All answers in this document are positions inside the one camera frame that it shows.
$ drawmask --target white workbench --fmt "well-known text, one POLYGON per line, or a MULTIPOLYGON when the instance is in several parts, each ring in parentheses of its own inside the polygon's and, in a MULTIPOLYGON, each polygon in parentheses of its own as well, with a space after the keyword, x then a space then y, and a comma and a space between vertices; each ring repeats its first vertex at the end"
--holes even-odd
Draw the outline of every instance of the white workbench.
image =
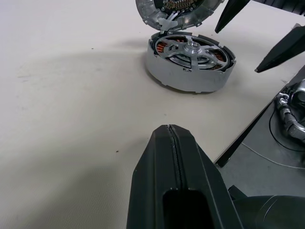
POLYGON ((162 124, 219 158, 305 64, 254 72, 305 17, 250 2, 217 35, 224 6, 187 31, 229 47, 235 69, 222 90, 185 94, 145 71, 156 31, 134 0, 1 0, 0 228, 125 228, 133 169, 162 124))

